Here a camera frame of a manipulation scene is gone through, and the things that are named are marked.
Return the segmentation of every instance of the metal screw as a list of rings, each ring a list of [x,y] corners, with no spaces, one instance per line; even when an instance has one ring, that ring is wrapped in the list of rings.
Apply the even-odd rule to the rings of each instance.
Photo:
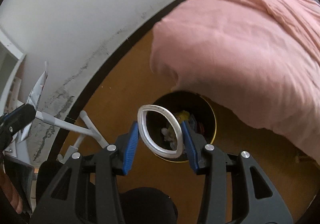
[[[117,149],[117,147],[114,144],[110,144],[107,146],[108,151],[115,151],[116,149]]]
[[[247,151],[243,151],[243,152],[241,153],[241,156],[242,156],[243,158],[249,158],[249,157],[250,157],[250,154],[249,154]]]
[[[213,150],[214,150],[214,146],[213,146],[212,144],[206,144],[206,145],[204,146],[204,148],[205,148],[206,150],[208,150],[208,151],[213,151]]]
[[[71,155],[71,157],[73,158],[73,159],[79,159],[80,158],[80,153],[79,152],[74,152],[72,155]]]

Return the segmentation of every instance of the brown floor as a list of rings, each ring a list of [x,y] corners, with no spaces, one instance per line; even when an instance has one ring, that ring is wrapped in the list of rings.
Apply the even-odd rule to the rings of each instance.
[[[172,82],[165,82],[151,73],[148,64],[151,42],[152,34],[147,33],[104,79],[84,108],[109,143],[129,130],[141,105],[152,104],[173,86]],[[320,171],[310,162],[295,163],[297,149],[284,137],[253,129],[222,106],[213,104],[213,108],[217,117],[214,144],[225,152],[249,151],[297,220],[320,188]],[[76,138],[75,133],[68,135],[61,149],[63,155]],[[79,151],[89,155],[100,149],[92,138],[87,137]],[[195,176],[188,163],[166,162],[153,155],[142,141],[129,175],[118,178],[120,192],[136,187],[155,187],[168,194],[178,208],[179,224],[196,223],[203,184],[203,176]],[[230,221],[231,183],[228,185],[227,220]]]

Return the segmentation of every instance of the pink cloth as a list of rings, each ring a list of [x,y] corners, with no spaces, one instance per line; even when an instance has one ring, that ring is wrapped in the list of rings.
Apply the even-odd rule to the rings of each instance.
[[[320,163],[320,6],[187,0],[153,28],[150,67]]]

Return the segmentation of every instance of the white loop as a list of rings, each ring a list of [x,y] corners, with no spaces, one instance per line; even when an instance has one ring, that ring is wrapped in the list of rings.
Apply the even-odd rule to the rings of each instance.
[[[160,113],[172,125],[174,133],[176,134],[176,137],[177,137],[176,150],[172,151],[172,150],[163,149],[152,140],[152,138],[149,135],[149,132],[147,129],[147,122],[146,122],[148,111],[154,111],[154,112]],[[175,116],[169,110],[156,105],[144,105],[140,107],[138,111],[138,126],[139,126],[139,133],[143,142],[155,154],[165,158],[178,158],[180,155],[182,155],[183,139],[182,139],[181,127],[179,125],[179,122],[175,118]]]

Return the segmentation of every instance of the dark object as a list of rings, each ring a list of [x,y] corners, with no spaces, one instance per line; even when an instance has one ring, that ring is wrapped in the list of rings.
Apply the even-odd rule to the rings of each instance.
[[[30,124],[36,117],[36,110],[30,104],[24,104],[10,114],[0,117],[0,152],[8,147],[12,137]]]
[[[198,224],[224,224],[227,175],[232,176],[233,212],[230,224],[291,224],[291,214],[270,179],[249,153],[226,154],[196,134],[188,121],[182,132],[193,171],[205,174]]]
[[[125,223],[116,174],[125,175],[131,168],[137,129],[134,122],[130,132],[116,141],[117,146],[111,144],[95,155],[70,157],[43,193],[30,223]],[[89,203],[91,173],[96,173],[94,208]]]
[[[15,157],[6,155],[4,169],[22,199],[23,212],[32,214],[30,193],[34,168]]]
[[[45,161],[38,172],[36,185],[37,204],[50,182],[63,166],[58,161]],[[175,224],[178,210],[170,197],[155,188],[141,187],[120,194],[126,224]],[[95,185],[88,183],[89,212],[95,212]]]
[[[136,124],[129,134],[120,136],[122,141],[130,143],[125,136],[134,136]],[[182,123],[182,131],[191,168],[198,175],[206,175],[198,224],[225,223],[227,172],[232,173],[233,179],[233,220],[230,224],[293,223],[278,191],[249,153],[236,156],[222,152],[207,144],[201,134],[196,134],[188,121]],[[140,188],[119,194],[116,174],[124,175],[124,172],[117,157],[122,161],[121,154],[127,150],[125,143],[120,142],[116,142],[119,148],[111,144],[95,155],[73,154],[46,188],[30,223],[100,224],[108,220],[109,224],[156,221],[175,224],[177,210],[161,191]],[[96,173],[95,187],[89,181],[92,172]],[[164,209],[162,215],[158,215],[160,208]]]
[[[198,123],[202,123],[204,128],[204,138],[207,143],[212,143],[216,132],[216,118],[210,104],[200,95],[186,91],[177,91],[160,97],[154,105],[162,106],[171,113],[177,113],[182,110],[193,114]],[[147,113],[147,128],[151,138],[160,147],[171,150],[169,142],[164,141],[161,129],[166,127],[167,120],[161,114],[156,112]],[[164,160],[172,162],[187,161],[187,155],[182,154],[179,158]]]
[[[0,188],[0,220],[1,224],[26,224],[27,215],[18,215]]]
[[[310,204],[309,208],[297,221],[296,224],[319,224],[320,223],[320,192]]]

